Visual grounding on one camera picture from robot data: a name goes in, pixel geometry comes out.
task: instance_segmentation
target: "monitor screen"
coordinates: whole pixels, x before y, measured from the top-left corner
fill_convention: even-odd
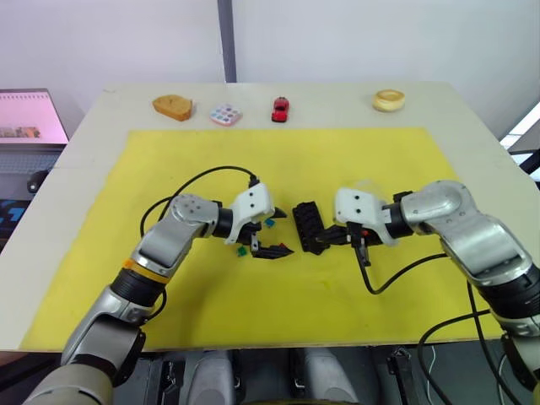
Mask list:
[[[0,90],[0,145],[66,143],[68,137],[46,89]]]

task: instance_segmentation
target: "black cable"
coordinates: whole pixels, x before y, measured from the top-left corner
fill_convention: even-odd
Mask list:
[[[467,292],[469,295],[469,301],[471,301],[471,309],[472,313],[476,313],[476,302],[474,300],[474,294],[473,294],[473,287],[471,287],[471,284],[467,281]],[[510,388],[506,385],[505,381],[502,379],[502,377],[499,376],[499,371],[497,370],[497,366],[495,365],[493,359],[491,358],[491,354],[489,354],[488,351],[488,345],[486,344],[486,340],[483,336],[482,331],[482,325],[480,324],[480,319],[477,315],[474,317],[474,324],[476,325],[476,331],[478,333],[478,340],[480,341],[480,346],[482,347],[483,355],[486,358],[486,361],[488,362],[489,368],[491,369],[491,372],[493,373],[495,379],[499,383],[500,387],[503,389],[505,394],[508,396],[508,398],[515,404],[515,405],[521,405],[520,401],[516,398],[514,393],[510,390]]]
[[[170,196],[170,200],[167,202],[167,204],[164,206],[163,210],[161,211],[161,214],[159,215],[159,219],[163,219],[163,217],[165,216],[165,213],[167,212],[167,209],[169,209],[169,206],[170,206],[170,202],[172,201],[172,199],[174,197],[176,197],[178,194],[180,194],[181,192],[184,191],[184,189],[186,187],[188,187],[190,184],[192,184],[195,180],[198,180],[200,179],[201,177],[209,174],[209,173],[213,173],[215,171],[218,171],[218,170],[238,170],[238,171],[243,171],[244,173],[250,175],[250,178],[251,179],[256,179],[257,176],[254,175],[252,172],[250,172],[248,169],[244,169],[243,167],[239,167],[239,166],[217,166],[217,167],[213,167],[212,169],[208,169],[208,170],[205,170],[201,173],[199,173],[198,175],[195,175],[193,176],[190,180],[186,181],[178,190],[175,191],[175,193]]]
[[[436,254],[436,255],[431,255],[431,256],[427,256],[427,257],[423,257],[421,259],[418,259],[416,262],[412,262],[411,264],[409,264],[408,266],[402,268],[399,272],[397,272],[396,274],[391,276],[388,279],[388,281],[386,281],[384,284],[382,284],[382,287],[380,287],[379,289],[373,289],[373,287],[371,286],[371,283],[370,283],[370,278],[368,276],[368,273],[365,270],[365,266],[364,266],[364,263],[362,261],[362,256],[361,256],[361,253],[360,253],[358,247],[354,249],[354,253],[356,253],[356,258],[358,259],[358,264],[360,266],[360,272],[362,273],[362,279],[364,280],[365,287],[373,295],[378,295],[378,294],[382,293],[385,289],[390,287],[392,285],[392,283],[394,283],[403,274],[405,274],[409,270],[417,267],[419,264],[429,262],[430,260],[440,259],[442,257],[448,257],[448,255],[446,255],[445,253],[439,253],[439,254]]]
[[[167,291],[164,289],[161,293],[161,305],[159,306],[158,310],[154,312],[152,315],[150,315],[148,318],[146,318],[146,322],[150,321],[151,319],[154,319],[159,313],[165,308],[165,304],[167,304]]]
[[[163,204],[165,201],[169,201],[170,197],[161,198],[158,202],[155,202],[150,206],[149,209],[146,210],[143,217],[141,218],[141,223],[139,225],[139,232],[141,234],[141,238],[144,236],[144,223],[146,222],[146,218],[150,215],[152,211],[154,211],[159,205]]]
[[[473,312],[471,314],[457,316],[455,318],[449,319],[448,321],[441,322],[441,323],[435,325],[434,327],[431,327],[420,338],[420,341],[418,342],[417,351],[418,351],[418,361],[420,363],[420,368],[424,372],[425,378],[427,378],[429,380],[429,383],[431,384],[431,386],[433,387],[435,392],[437,392],[437,395],[439,395],[442,402],[444,402],[446,405],[452,405],[452,402],[450,402],[450,399],[448,399],[446,394],[440,388],[439,384],[437,384],[437,382],[435,381],[433,376],[431,376],[431,374],[429,373],[428,366],[426,365],[425,360],[424,360],[424,345],[425,345],[425,342],[426,342],[426,340],[428,340],[428,338],[433,333],[437,332],[442,327],[447,327],[448,325],[451,325],[453,323],[457,323],[457,322],[460,322],[460,321],[465,321],[466,319],[471,319],[471,318],[474,318],[475,316],[478,317],[478,316],[487,315],[488,313],[489,313],[489,310],[481,310],[480,312]]]
[[[165,213],[167,212],[167,209],[169,209],[170,201],[174,197],[176,197],[178,194],[180,194],[182,191],[184,191],[186,189],[186,187],[188,187],[190,184],[192,184],[195,180],[200,179],[201,177],[207,175],[208,173],[212,173],[212,172],[218,171],[218,170],[238,170],[238,171],[242,171],[242,172],[248,174],[250,176],[251,180],[257,178],[257,176],[254,175],[248,169],[244,169],[243,167],[239,167],[239,166],[229,166],[229,165],[213,167],[212,169],[205,170],[205,171],[199,173],[198,175],[195,175],[190,180],[185,182],[178,190],[176,190],[175,193],[172,196],[160,199],[159,201],[152,204],[152,206],[150,206],[150,208],[148,208],[146,210],[146,212],[144,213],[143,217],[141,218],[141,222],[139,224],[139,233],[141,234],[141,237],[144,236],[144,223],[146,222],[146,218],[150,215],[150,213],[152,211],[154,211],[162,203],[167,202],[167,204],[165,205],[165,207],[161,211],[161,214],[159,215],[159,218],[158,218],[158,220],[163,219],[163,217],[165,216]]]

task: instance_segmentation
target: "silver robot arm segment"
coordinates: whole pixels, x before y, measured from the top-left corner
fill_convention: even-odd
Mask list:
[[[261,182],[237,196],[229,208],[192,194],[175,197],[166,216],[144,235],[68,339],[62,367],[50,373],[26,403],[111,403],[112,387],[129,377],[143,349],[140,327],[151,317],[193,240],[214,235],[226,244],[249,245],[254,257],[287,256],[292,251],[262,248],[257,241],[260,221],[270,216],[284,214],[273,206]],[[265,256],[267,250],[271,256]]]
[[[347,225],[349,239],[354,237],[350,230],[359,228],[367,246],[394,246],[412,233],[437,234],[446,254],[508,332],[503,344],[514,371],[526,368],[516,374],[525,386],[534,387],[540,380],[540,269],[498,219],[478,211],[463,184],[437,181],[419,192],[399,193],[391,204],[343,188],[334,209],[336,220]]]

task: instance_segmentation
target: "floor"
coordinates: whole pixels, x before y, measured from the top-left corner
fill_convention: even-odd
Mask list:
[[[502,355],[500,343],[489,342],[489,348],[494,359],[499,360]],[[360,403],[364,405],[401,404],[396,379],[389,374],[386,364],[386,358],[394,349],[391,346],[332,348],[332,353],[339,359]],[[416,348],[406,348],[406,350],[412,356],[413,377],[419,401],[421,404],[429,404],[425,395],[425,379],[419,368]],[[427,347],[425,351],[425,357],[430,362],[431,347]],[[494,378],[490,374],[478,342],[438,344],[435,345],[435,352],[436,361],[432,376],[440,383],[453,403],[463,405],[499,403]],[[157,358],[152,356],[141,358],[131,378],[115,389],[114,403],[116,405],[158,403],[156,401],[158,401],[160,377],[163,370],[157,369],[156,365],[162,364],[163,361],[167,362],[166,364],[168,362],[175,365],[182,364],[182,367],[185,365],[185,369],[181,370],[184,377],[183,383],[178,384],[181,386],[180,392],[171,398],[173,398],[173,403],[186,403],[194,365],[202,356],[203,352],[170,352],[161,354]],[[0,403],[5,405],[22,403],[33,387],[52,370],[53,362],[57,361],[57,358],[56,354],[33,354],[32,359],[26,359],[25,364],[19,364],[18,367],[13,367],[11,364],[0,368]],[[239,402],[291,398],[292,381],[289,378],[289,351],[287,349],[241,350],[236,352],[234,363],[242,387],[239,390]],[[35,376],[2,391],[3,381],[31,365],[45,366]],[[508,364],[503,369],[503,377],[520,398],[521,403],[532,403],[532,394],[517,382]],[[434,405],[442,403],[433,391],[431,391],[431,398]],[[506,398],[505,403],[510,403],[510,400]]]

